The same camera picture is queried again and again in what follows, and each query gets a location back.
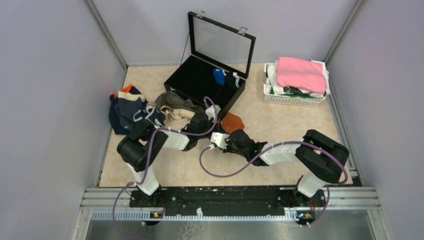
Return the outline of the orange underwear white waistband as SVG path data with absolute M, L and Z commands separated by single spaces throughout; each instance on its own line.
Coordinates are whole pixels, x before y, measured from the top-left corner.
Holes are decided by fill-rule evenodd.
M 234 131 L 243 130 L 245 125 L 238 115 L 228 112 L 221 121 L 221 127 L 227 134 L 231 134 Z

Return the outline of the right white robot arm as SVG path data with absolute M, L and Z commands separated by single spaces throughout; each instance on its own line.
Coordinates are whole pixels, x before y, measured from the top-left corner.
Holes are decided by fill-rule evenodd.
M 223 153 L 244 157 L 251 165 L 267 167 L 282 163 L 302 163 L 308 172 L 296 184 L 293 200 L 307 206 L 315 193 L 328 184 L 337 184 L 347 174 L 350 151 L 321 132 L 309 129 L 298 140 L 282 143 L 255 142 L 242 130 L 212 134 L 210 139 Z

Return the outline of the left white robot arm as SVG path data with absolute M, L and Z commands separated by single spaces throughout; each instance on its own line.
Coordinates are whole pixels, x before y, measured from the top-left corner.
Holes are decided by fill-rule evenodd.
M 142 192 L 141 200 L 149 207 L 160 202 L 160 184 L 150 166 L 162 149 L 187 152 L 199 140 L 211 137 L 218 124 L 214 113 L 196 113 L 183 129 L 157 127 L 148 120 L 124 137 L 116 147 L 117 153 L 133 173 L 133 183 Z

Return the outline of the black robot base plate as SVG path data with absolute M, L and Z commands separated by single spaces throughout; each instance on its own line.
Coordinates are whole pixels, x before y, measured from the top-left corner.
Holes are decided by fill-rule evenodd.
M 158 208 L 167 217 L 194 216 L 200 209 L 206 217 L 282 216 L 288 208 L 317 209 L 325 205 L 318 190 L 311 198 L 293 186 L 192 186 L 160 187 L 151 196 L 141 190 L 131 192 L 131 208 Z

